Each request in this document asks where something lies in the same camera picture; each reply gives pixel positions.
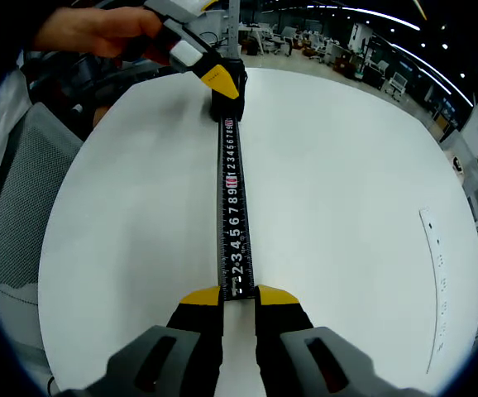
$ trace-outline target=workstation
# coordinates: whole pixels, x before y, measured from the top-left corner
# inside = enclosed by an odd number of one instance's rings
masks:
[[[415,6],[400,23],[280,2],[190,2],[188,17],[146,2],[180,38],[165,67],[145,47],[24,55],[33,105],[0,177],[0,321],[50,394],[132,392],[132,355],[164,339],[184,343],[151,382],[170,395],[282,395],[281,374],[320,395],[327,370],[349,397],[439,395],[472,357],[478,92],[397,36],[431,29]]]

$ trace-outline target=mesh office chair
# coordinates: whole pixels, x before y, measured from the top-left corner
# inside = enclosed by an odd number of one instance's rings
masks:
[[[42,241],[63,178],[83,142],[41,103],[13,128],[0,167],[0,322],[45,387],[37,280]]]

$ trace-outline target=black measuring tape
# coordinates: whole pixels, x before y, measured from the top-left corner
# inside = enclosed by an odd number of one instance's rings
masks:
[[[218,159],[217,232],[223,298],[251,299],[255,288],[254,271],[236,117],[222,117],[219,122]]]

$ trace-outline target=office floor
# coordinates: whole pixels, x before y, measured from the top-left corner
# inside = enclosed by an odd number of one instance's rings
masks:
[[[280,69],[291,72],[298,72],[303,74],[310,74],[312,76],[323,77],[349,85],[361,91],[371,93],[378,98],[392,103],[398,108],[403,109],[408,114],[417,118],[430,132],[436,141],[442,137],[443,132],[441,128],[433,121],[432,114],[416,103],[408,94],[403,95],[400,101],[394,100],[389,94],[371,87],[361,81],[351,80],[344,77],[342,74],[335,72],[332,67],[325,64],[320,64],[318,60],[311,60],[302,55],[300,50],[292,50],[291,56],[285,56],[281,53],[274,55],[272,53],[265,53],[265,55],[247,55],[245,52],[241,54],[245,66],[247,68],[265,68],[265,69]]]

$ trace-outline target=desk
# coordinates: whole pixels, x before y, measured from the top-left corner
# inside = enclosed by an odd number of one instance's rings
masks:
[[[241,144],[256,283],[299,297],[312,323],[369,356],[380,378],[440,390],[478,322],[476,228],[447,158],[418,120],[373,95],[304,74],[248,74]],[[321,117],[294,117],[303,97],[323,98],[308,103]],[[71,165],[39,274],[42,337],[61,389],[99,378],[183,296],[217,283],[209,98],[192,74],[137,84]],[[446,355],[429,374],[436,294],[425,207],[454,267]],[[216,395],[263,395],[255,343],[252,305],[227,303]]]
[[[259,45],[259,51],[261,55],[264,55],[265,52],[263,51],[263,42],[261,41],[261,35],[259,34],[260,31],[269,31],[266,27],[248,27],[248,26],[239,26],[239,31],[250,31],[254,33],[256,37],[257,44]]]

